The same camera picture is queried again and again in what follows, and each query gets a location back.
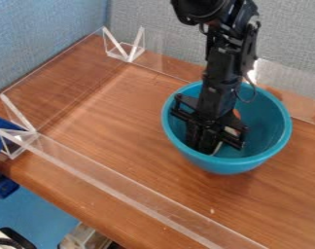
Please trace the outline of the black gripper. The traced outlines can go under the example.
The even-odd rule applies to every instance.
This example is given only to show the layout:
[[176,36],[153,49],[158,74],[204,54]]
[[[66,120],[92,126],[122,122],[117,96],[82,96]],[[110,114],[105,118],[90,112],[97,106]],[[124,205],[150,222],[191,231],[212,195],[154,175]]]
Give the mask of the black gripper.
[[[183,93],[175,95],[171,114],[187,124],[187,145],[207,155],[213,155],[221,146],[221,118],[235,109],[241,79],[213,83],[203,81],[200,97]],[[244,126],[244,146],[248,126]]]

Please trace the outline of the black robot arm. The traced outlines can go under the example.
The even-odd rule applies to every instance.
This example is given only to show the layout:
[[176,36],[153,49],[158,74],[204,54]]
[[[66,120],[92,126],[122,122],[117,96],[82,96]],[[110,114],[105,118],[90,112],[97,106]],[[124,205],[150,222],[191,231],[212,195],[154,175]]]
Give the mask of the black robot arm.
[[248,126],[235,114],[241,83],[257,60],[261,23],[253,0],[171,0],[179,20],[207,37],[203,88],[197,97],[175,95],[172,115],[187,124],[185,144],[213,155],[223,144],[245,146]]

